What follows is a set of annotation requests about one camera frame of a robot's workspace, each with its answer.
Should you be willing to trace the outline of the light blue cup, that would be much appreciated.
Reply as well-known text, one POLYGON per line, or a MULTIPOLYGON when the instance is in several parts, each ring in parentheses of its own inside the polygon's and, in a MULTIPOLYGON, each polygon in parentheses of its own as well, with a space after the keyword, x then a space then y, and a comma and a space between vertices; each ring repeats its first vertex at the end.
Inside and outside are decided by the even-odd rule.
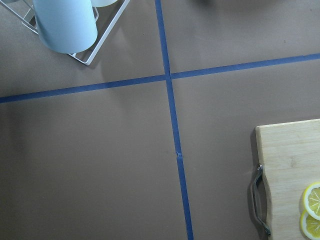
POLYGON ((41 42, 55 52, 85 51, 98 37, 90 0, 34 0, 33 9, 41 42))

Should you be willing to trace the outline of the bamboo cutting board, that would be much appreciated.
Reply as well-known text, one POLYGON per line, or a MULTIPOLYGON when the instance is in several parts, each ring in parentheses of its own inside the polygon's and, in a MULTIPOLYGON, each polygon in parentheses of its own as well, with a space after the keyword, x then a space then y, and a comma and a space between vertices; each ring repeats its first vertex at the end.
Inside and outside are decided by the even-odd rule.
POLYGON ((319 119, 255 128, 266 193, 270 240, 305 240, 300 227, 303 194, 320 180, 319 119))

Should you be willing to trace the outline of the cream cup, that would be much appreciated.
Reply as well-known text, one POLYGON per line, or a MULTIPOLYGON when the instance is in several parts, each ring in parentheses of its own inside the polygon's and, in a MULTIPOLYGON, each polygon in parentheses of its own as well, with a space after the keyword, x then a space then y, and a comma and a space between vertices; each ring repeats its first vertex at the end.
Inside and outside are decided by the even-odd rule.
POLYGON ((91 0, 91 5, 96 8, 101 8, 110 6, 116 2, 117 0, 91 0))

